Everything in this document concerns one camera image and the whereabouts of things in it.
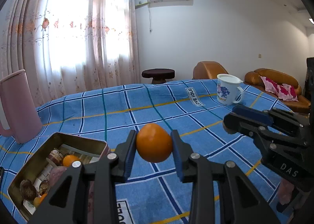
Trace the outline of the small orange tangerine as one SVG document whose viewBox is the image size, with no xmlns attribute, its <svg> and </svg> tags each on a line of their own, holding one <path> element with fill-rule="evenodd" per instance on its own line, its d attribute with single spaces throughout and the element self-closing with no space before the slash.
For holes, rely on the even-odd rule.
<svg viewBox="0 0 314 224">
<path fill-rule="evenodd" d="M 38 208 L 40 206 L 40 204 L 42 203 L 42 201 L 46 198 L 47 193 L 43 194 L 42 196 L 36 197 L 33 201 L 33 206 L 35 208 Z"/>
<path fill-rule="evenodd" d="M 68 154 L 68 155 L 66 155 L 64 158 L 63 158 L 63 166 L 65 166 L 65 167 L 69 167 L 69 166 L 71 166 L 72 165 L 72 163 L 73 162 L 75 162 L 75 161 L 79 161 L 80 159 L 77 157 L 77 156 L 75 156 L 75 155 L 73 155 L 73 154 Z"/>
</svg>

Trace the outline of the pink electric kettle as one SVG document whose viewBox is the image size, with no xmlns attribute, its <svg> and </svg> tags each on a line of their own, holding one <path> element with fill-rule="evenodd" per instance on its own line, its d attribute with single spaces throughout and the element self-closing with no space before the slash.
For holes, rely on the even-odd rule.
<svg viewBox="0 0 314 224">
<path fill-rule="evenodd" d="M 1 126 L 1 135 L 12 136 L 23 144 L 33 139 L 42 129 L 24 69 L 1 79 L 1 103 L 9 129 Z"/>
</svg>

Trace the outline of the purple passion fruit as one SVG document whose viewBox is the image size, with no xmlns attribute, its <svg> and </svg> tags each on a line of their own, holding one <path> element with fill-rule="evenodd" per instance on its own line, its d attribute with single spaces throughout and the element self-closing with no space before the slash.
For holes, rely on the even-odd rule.
<svg viewBox="0 0 314 224">
<path fill-rule="evenodd" d="M 65 166 L 58 166 L 53 168 L 49 174 L 49 185 L 51 187 L 54 186 L 66 170 L 67 167 Z"/>
</svg>

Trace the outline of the dark round stool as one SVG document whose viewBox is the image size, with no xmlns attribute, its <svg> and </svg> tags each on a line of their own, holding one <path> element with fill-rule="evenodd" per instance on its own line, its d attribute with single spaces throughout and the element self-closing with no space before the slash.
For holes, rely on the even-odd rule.
<svg viewBox="0 0 314 224">
<path fill-rule="evenodd" d="M 151 78 L 152 84 L 163 84 L 167 80 L 175 78 L 175 71 L 166 68 L 147 69 L 142 71 L 141 76 L 143 78 Z"/>
</svg>

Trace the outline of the dark brown round fruit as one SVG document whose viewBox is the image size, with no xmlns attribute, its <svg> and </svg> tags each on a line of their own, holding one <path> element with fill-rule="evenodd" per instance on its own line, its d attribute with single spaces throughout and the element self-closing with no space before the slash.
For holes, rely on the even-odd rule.
<svg viewBox="0 0 314 224">
<path fill-rule="evenodd" d="M 20 183 L 20 193 L 24 200 L 33 201 L 37 197 L 37 190 L 32 182 L 24 179 Z"/>
</svg>

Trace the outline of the large orange tangerine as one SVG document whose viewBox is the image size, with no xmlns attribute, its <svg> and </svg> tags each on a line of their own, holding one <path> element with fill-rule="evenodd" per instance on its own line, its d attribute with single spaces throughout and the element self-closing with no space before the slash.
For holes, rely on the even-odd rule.
<svg viewBox="0 0 314 224">
<path fill-rule="evenodd" d="M 136 148 L 138 154 L 145 161 L 160 163 L 171 155 L 173 141 L 160 125 L 149 123 L 137 133 Z"/>
</svg>

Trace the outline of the floral sheer curtain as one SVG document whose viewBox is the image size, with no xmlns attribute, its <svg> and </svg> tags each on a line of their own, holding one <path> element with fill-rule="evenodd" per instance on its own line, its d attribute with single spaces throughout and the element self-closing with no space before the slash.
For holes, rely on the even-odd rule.
<svg viewBox="0 0 314 224">
<path fill-rule="evenodd" d="M 35 106 L 138 83 L 135 0 L 7 0 L 1 77 L 21 69 Z"/>
</svg>

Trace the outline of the printed paper liner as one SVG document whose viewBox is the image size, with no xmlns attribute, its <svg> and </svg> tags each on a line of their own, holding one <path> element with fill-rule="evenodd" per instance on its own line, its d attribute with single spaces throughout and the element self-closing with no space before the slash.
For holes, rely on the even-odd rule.
<svg viewBox="0 0 314 224">
<path fill-rule="evenodd" d="M 69 145 L 66 144 L 62 144 L 58 150 L 61 151 L 61 153 L 64 155 L 64 157 L 68 154 L 73 154 L 75 156 L 77 156 L 80 161 L 83 164 L 88 164 L 88 163 L 93 163 L 96 162 L 99 159 L 99 154 L 96 153 L 89 153 L 87 151 L 83 151 L 83 150 L 79 150 L 78 148 L 74 148 L 71 147 Z M 46 160 L 47 165 L 43 168 L 43 170 L 39 173 L 39 175 L 37 176 L 37 178 L 35 179 L 35 181 L 33 182 L 33 185 L 35 186 L 36 190 L 37 190 L 37 194 L 39 197 L 39 186 L 40 183 L 44 180 L 48 180 L 49 181 L 49 174 L 51 172 L 51 170 L 55 167 L 57 167 L 54 163 L 52 163 L 52 161 L 50 161 L 49 159 Z M 26 208 L 26 210 L 33 215 L 34 212 L 37 210 L 37 208 L 35 208 L 33 206 L 33 202 L 27 201 L 27 200 L 23 200 L 23 206 Z"/>
</svg>

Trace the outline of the pink metal tin box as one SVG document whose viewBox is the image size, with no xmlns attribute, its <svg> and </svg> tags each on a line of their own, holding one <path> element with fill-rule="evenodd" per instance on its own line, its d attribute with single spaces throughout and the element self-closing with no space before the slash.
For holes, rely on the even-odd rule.
<svg viewBox="0 0 314 224">
<path fill-rule="evenodd" d="M 59 132 L 50 136 L 30 157 L 8 187 L 8 195 L 25 221 L 29 221 L 36 208 L 22 197 L 20 183 L 27 179 L 39 191 L 40 183 L 49 180 L 51 170 L 58 166 L 48 158 L 52 151 L 59 151 L 63 156 L 77 156 L 83 164 L 88 164 L 96 162 L 102 153 L 108 154 L 110 148 L 105 141 L 96 139 Z"/>
</svg>

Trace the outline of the pink floral cushion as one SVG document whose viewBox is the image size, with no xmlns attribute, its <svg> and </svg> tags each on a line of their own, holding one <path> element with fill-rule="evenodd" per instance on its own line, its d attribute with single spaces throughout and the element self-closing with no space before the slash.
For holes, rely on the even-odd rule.
<svg viewBox="0 0 314 224">
<path fill-rule="evenodd" d="M 262 76 L 261 79 L 267 92 L 274 94 L 276 97 L 283 101 L 298 102 L 298 96 L 293 86 L 285 83 L 277 84 L 272 79 L 265 76 Z"/>
</svg>

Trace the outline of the white floral mug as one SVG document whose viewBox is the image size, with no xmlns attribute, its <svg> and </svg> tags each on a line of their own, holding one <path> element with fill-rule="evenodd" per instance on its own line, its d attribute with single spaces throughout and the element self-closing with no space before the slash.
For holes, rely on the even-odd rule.
<svg viewBox="0 0 314 224">
<path fill-rule="evenodd" d="M 241 103 L 244 99 L 243 81 L 230 74 L 217 75 L 217 100 L 223 105 Z"/>
</svg>

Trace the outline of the orange leather sofa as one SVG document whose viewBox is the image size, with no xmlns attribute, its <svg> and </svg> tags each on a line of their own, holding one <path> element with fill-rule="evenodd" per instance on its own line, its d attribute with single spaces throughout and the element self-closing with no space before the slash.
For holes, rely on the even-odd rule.
<svg viewBox="0 0 314 224">
<path fill-rule="evenodd" d="M 292 111 L 301 114 L 310 112 L 311 102 L 302 95 L 298 81 L 285 73 L 268 68 L 248 72 L 244 82 L 278 98 Z"/>
</svg>

